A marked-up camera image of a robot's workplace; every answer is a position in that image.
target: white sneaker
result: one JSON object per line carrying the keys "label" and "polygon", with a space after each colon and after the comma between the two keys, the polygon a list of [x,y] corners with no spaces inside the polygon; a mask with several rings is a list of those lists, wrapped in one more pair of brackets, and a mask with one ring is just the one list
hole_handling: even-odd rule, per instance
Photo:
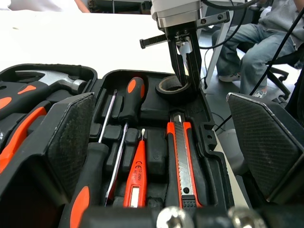
{"label": "white sneaker", "polygon": [[263,98],[267,94],[267,88],[256,91],[252,96]]}
{"label": "white sneaker", "polygon": [[219,80],[222,82],[235,82],[241,79],[241,75],[238,73],[232,74],[232,75],[226,75],[226,76],[218,76]]}

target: metal bracket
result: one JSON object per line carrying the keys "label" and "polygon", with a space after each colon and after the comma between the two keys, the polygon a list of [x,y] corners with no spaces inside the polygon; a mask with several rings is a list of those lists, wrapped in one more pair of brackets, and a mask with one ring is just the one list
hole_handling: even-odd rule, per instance
{"label": "metal bracket", "polygon": [[217,25],[220,23],[227,23],[230,21],[229,11],[225,11],[216,15],[202,18],[198,21],[197,29],[202,29],[210,25]]}

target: gray sweatshirt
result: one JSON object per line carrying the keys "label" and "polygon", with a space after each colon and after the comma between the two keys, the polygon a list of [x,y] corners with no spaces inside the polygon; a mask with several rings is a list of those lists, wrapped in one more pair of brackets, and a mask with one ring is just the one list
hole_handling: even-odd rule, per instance
{"label": "gray sweatshirt", "polygon": [[[268,0],[266,4],[258,4],[258,6],[267,7],[272,5],[271,11],[259,20],[259,24],[267,30],[275,30],[287,32],[293,21],[299,15],[294,0]],[[291,34],[291,38],[296,49],[304,43],[304,18],[301,18],[299,23]]]}

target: white table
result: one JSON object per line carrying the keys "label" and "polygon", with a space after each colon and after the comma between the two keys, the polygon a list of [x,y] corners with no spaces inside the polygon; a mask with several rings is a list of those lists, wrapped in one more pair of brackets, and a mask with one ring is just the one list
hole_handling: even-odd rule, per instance
{"label": "white table", "polygon": [[[139,39],[161,34],[148,15],[2,11],[0,71],[60,63],[92,67],[98,78],[118,69],[174,73],[166,43],[144,50],[139,45]],[[229,164],[228,172],[236,204],[245,205]]]}

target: wire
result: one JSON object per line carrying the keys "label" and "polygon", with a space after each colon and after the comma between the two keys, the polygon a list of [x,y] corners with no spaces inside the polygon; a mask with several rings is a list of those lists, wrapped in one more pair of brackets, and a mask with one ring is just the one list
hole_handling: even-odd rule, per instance
{"label": "wire", "polygon": [[237,5],[237,6],[220,6],[209,2],[208,0],[201,0],[206,6],[210,6],[212,8],[220,9],[220,10],[241,10],[245,9],[251,5],[256,4],[259,0],[251,0],[249,2]]}
{"label": "wire", "polygon": [[[218,116],[219,118],[221,118],[222,121],[224,121],[224,118],[223,118],[222,116],[220,116],[219,114],[214,113],[214,112],[211,112],[211,113],[214,114],[214,115],[216,115],[216,116]],[[225,132],[225,131],[226,131],[226,130],[225,130],[225,127],[226,127],[226,125],[224,125],[223,128],[221,127],[222,132]]]}
{"label": "wire", "polygon": [[219,47],[219,46],[221,46],[221,45],[227,43],[229,40],[231,40],[231,38],[236,34],[236,32],[239,30],[239,28],[240,28],[241,25],[243,24],[243,21],[244,21],[246,12],[247,12],[247,8],[244,8],[243,16],[242,16],[242,18],[241,18],[240,23],[237,25],[236,29],[233,31],[233,33],[232,33],[227,39],[225,39],[223,42],[221,42],[221,43],[219,43],[219,44],[216,44],[216,45],[213,45],[213,46],[210,46],[210,47],[200,47],[200,49],[208,50],[208,49],[217,48],[217,47]]}
{"label": "wire", "polygon": [[[264,78],[266,77],[266,75],[268,74],[268,72],[270,71],[273,63],[275,62],[276,58],[278,57],[278,55],[280,54],[285,42],[288,40],[290,34],[293,32],[294,28],[296,27],[296,25],[298,24],[298,22],[300,21],[300,19],[302,18],[302,16],[304,15],[304,8],[301,10],[301,12],[299,13],[299,15],[297,16],[297,18],[294,20],[293,24],[291,25],[290,29],[288,30],[288,32],[286,33],[286,35],[284,36],[284,39],[282,40],[279,48],[277,49],[274,57],[272,58],[272,60],[270,61],[266,71],[264,72],[263,76],[260,78],[260,80],[258,81],[258,83],[256,84],[256,86],[254,87],[254,89],[251,91],[251,93],[249,94],[250,96],[252,96],[252,94],[254,94],[254,92],[257,90],[257,88],[260,86],[260,84],[262,83],[262,81],[264,80]],[[218,127],[217,129],[215,129],[215,131],[219,130],[229,119],[231,119],[232,115],[230,115],[226,120],[224,120]]]}
{"label": "wire", "polygon": [[205,63],[205,70],[206,70],[206,75],[208,75],[208,70],[207,70],[207,64],[206,64],[206,55],[207,55],[207,52],[209,51],[210,49],[208,49],[206,52],[205,52],[205,56],[204,56],[204,63]]}

